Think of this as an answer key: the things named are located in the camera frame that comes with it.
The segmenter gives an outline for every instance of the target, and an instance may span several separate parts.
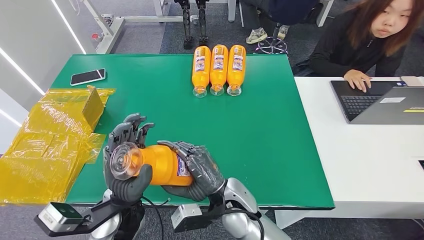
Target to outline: white wall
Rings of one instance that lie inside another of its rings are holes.
[[[95,53],[68,0],[55,0],[87,53]],[[0,48],[46,91],[72,54],[82,54],[51,0],[0,1]],[[0,89],[25,109],[41,94],[0,55]]]
[[[0,89],[0,110],[22,124],[28,111]],[[4,154],[19,130],[19,126],[0,114],[0,154]]]

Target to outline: laptop keyboard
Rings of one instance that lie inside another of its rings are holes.
[[[381,96],[341,96],[347,114],[352,115],[362,113],[380,98]]]

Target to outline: clear bottle cap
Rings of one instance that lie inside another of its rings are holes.
[[[232,84],[228,86],[228,88],[226,89],[226,92],[231,96],[238,96],[242,94],[242,88],[237,84]]]
[[[222,85],[215,84],[210,87],[210,93],[214,96],[219,96],[224,93],[224,88]]]
[[[195,86],[193,89],[193,95],[197,98],[203,98],[208,94],[208,91],[206,91],[206,88],[203,86]]]
[[[140,149],[132,142],[117,146],[110,157],[110,171],[119,180],[127,180],[139,174],[143,165]]]

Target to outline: woman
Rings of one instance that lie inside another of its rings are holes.
[[[376,77],[395,75],[423,12],[423,0],[364,0],[333,20],[309,67],[315,75],[343,77],[366,92],[371,78],[365,73],[374,65]]]

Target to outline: laptop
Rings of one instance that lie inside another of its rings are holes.
[[[424,125],[424,87],[404,81],[371,81],[362,92],[347,81],[331,81],[339,105],[350,124]]]

